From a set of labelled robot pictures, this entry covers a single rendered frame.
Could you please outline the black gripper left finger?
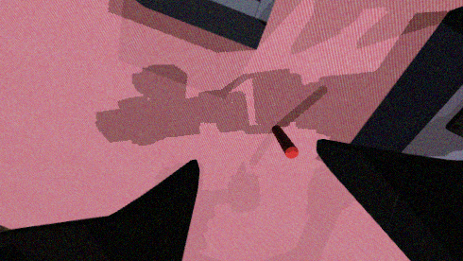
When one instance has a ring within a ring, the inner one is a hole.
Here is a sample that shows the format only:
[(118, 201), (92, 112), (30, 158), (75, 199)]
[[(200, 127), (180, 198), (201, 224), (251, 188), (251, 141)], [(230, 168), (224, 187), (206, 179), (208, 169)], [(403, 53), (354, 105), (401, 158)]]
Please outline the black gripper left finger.
[(6, 230), (0, 247), (29, 261), (182, 261), (198, 180), (191, 160), (110, 216)]

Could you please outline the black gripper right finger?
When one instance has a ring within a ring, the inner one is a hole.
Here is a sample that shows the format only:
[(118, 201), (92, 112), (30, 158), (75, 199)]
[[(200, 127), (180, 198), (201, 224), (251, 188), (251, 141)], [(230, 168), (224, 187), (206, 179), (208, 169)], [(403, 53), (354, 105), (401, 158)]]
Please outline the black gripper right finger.
[(463, 160), (326, 139), (317, 154), (410, 261), (463, 261)]

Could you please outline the dark red peg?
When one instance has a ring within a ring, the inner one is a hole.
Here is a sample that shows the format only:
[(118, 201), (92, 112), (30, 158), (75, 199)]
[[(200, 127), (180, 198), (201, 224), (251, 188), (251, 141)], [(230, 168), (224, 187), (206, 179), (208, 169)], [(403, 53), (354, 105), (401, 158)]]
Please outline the dark red peg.
[(299, 155), (299, 150), (293, 144), (293, 142), (289, 139), (289, 137), (285, 134), (282, 128), (278, 125), (272, 128), (272, 131), (278, 140), (280, 146), (283, 149), (284, 154), (287, 158), (293, 159)]

